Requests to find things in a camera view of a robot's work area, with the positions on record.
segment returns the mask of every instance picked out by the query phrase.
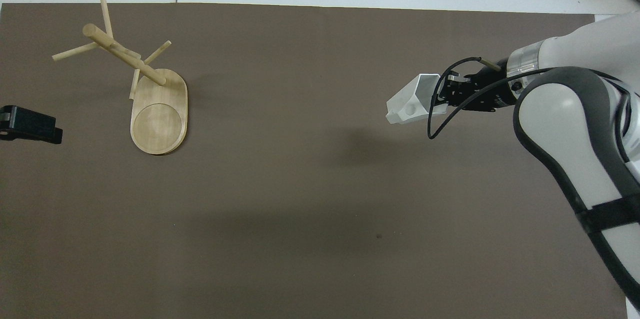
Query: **wooden mug holder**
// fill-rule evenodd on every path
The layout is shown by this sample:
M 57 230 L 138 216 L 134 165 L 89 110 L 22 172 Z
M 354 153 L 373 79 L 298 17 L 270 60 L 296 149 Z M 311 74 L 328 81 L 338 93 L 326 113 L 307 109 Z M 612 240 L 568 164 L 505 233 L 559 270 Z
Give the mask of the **wooden mug holder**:
M 171 41 L 166 41 L 147 59 L 125 48 L 114 39 L 106 0 L 100 0 L 106 32 L 93 23 L 82 28 L 82 34 L 93 43 L 53 55 L 58 61 L 102 48 L 134 69 L 129 98 L 131 108 L 130 135 L 140 150 L 152 155 L 164 155 L 178 148 L 185 139 L 188 119 L 188 92 L 185 80 L 175 71 L 153 69 L 149 64 L 158 57 Z

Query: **wooden base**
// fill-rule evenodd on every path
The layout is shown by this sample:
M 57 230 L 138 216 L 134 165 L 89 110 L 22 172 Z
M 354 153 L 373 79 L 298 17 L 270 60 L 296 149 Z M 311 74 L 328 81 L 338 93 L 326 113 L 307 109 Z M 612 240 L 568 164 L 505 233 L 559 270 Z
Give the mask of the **wooden base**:
M 163 86 L 146 76 L 137 83 L 131 109 L 131 139 L 145 153 L 163 155 L 182 144 L 187 133 L 187 86 L 175 71 L 155 69 Z

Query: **white robotic arm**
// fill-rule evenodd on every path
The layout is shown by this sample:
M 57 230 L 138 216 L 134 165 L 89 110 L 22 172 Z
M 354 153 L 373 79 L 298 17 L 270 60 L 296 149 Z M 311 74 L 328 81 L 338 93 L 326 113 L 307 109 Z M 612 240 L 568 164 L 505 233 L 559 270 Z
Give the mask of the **white robotic arm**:
M 477 60 L 479 57 L 464 59 Z M 387 102 L 389 123 L 515 105 L 520 143 L 553 174 L 629 301 L 640 309 L 640 11 L 515 50 L 460 79 L 420 74 Z M 432 114 L 457 107 L 432 135 Z

